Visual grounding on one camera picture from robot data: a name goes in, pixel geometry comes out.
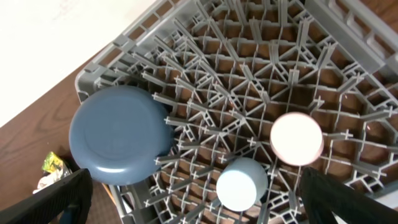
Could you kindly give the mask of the light blue plastic cup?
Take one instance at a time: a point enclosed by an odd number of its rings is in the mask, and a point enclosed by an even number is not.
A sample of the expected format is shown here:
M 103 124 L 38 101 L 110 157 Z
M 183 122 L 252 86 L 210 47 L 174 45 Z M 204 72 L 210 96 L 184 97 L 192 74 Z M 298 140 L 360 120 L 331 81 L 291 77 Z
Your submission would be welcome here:
M 243 212 L 260 201 L 268 188 L 265 169 L 247 157 L 230 163 L 219 176 L 216 193 L 221 204 L 235 212 Z

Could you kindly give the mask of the dark blue plate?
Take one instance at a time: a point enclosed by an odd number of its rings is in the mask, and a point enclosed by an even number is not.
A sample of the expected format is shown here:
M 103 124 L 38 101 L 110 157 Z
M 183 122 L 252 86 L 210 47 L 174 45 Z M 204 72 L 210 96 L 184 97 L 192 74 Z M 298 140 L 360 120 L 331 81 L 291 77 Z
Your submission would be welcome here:
M 109 185 L 140 182 L 159 169 L 155 160 L 169 154 L 174 131 L 168 111 L 135 86 L 114 86 L 86 99 L 69 131 L 71 154 L 91 177 Z

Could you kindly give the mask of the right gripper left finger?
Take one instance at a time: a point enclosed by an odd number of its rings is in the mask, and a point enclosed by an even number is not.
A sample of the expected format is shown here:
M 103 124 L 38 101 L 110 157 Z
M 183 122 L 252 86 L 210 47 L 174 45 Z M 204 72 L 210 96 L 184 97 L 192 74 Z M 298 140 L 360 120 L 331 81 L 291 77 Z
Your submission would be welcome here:
M 93 181 L 79 169 L 31 197 L 1 211 L 1 223 L 85 223 L 91 207 Z

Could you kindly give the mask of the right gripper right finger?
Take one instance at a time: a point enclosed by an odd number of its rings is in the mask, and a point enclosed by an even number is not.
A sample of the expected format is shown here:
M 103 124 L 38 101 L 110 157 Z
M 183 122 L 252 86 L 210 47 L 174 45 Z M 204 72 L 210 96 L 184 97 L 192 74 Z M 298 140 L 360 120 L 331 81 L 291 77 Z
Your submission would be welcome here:
M 397 223 L 397 211 L 389 208 L 311 167 L 304 168 L 300 196 L 310 224 Z

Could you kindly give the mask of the pink plastic cup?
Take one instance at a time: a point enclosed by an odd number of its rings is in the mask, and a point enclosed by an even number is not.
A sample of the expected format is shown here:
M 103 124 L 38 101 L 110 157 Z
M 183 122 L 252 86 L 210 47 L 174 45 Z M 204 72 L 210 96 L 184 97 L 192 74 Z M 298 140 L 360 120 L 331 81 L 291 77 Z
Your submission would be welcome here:
M 324 148 L 319 124 L 311 116 L 299 112 L 278 117 L 271 127 L 269 142 L 274 154 L 292 166 L 311 164 Z

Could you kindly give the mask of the yellow green snack wrapper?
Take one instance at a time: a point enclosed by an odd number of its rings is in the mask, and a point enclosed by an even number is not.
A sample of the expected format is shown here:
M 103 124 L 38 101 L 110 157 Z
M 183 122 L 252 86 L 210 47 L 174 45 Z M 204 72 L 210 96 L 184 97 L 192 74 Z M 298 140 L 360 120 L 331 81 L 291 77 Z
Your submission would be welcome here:
M 46 155 L 42 165 L 42 170 L 48 173 L 63 171 L 66 168 L 66 163 L 52 151 Z

